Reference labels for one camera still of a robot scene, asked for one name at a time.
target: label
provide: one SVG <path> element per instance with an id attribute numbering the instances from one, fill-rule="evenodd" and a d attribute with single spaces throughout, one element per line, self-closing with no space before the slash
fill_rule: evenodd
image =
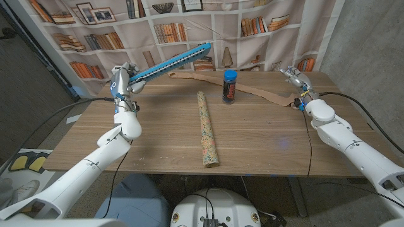
<path id="1" fill-rule="evenodd" d="M 235 83 L 223 82 L 223 101 L 232 103 L 234 101 Z"/>

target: table leg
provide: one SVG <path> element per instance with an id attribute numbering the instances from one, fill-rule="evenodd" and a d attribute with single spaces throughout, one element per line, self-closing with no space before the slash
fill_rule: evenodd
<path id="1" fill-rule="evenodd" d="M 307 209 L 306 205 L 304 204 L 302 188 L 300 187 L 299 179 L 297 177 L 288 177 L 288 181 L 300 217 L 307 217 Z"/>

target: bookshelf backdrop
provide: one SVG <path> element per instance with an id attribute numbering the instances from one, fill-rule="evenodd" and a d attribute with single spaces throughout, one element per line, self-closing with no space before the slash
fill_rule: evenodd
<path id="1" fill-rule="evenodd" d="M 93 94 L 126 61 L 141 70 L 198 44 L 185 71 L 318 71 L 344 0 L 19 0 Z"/>

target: bowl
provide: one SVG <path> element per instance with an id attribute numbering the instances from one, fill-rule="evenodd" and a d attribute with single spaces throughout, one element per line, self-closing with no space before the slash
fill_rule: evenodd
<path id="1" fill-rule="evenodd" d="M 155 9 L 157 13 L 163 14 L 171 12 L 173 6 L 174 3 L 160 3 L 160 4 L 154 4 L 153 9 Z"/>

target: wooden table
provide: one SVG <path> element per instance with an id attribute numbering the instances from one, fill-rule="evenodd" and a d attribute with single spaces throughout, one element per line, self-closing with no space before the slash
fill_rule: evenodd
<path id="1" fill-rule="evenodd" d="M 223 72 L 205 72 L 222 77 Z M 317 92 L 339 89 L 324 73 L 307 73 Z M 288 95 L 295 88 L 281 73 L 239 72 L 237 82 L 261 90 Z M 206 94 L 220 166 L 205 168 L 202 162 L 201 129 L 196 93 Z M 98 95 L 111 97 L 106 85 Z M 306 176 L 311 158 L 302 112 L 237 91 L 232 105 L 222 103 L 222 87 L 194 79 L 163 75 L 149 82 L 133 97 L 140 105 L 140 138 L 119 171 L 204 175 Z M 349 121 L 354 133 L 395 163 L 396 156 L 347 99 L 323 96 L 336 114 Z M 44 168 L 66 171 L 97 149 L 98 138 L 114 125 L 111 102 L 90 104 L 52 154 Z M 310 126 L 312 163 L 310 176 L 361 177 L 339 151 L 325 145 Z M 115 171 L 119 161 L 108 167 Z"/>

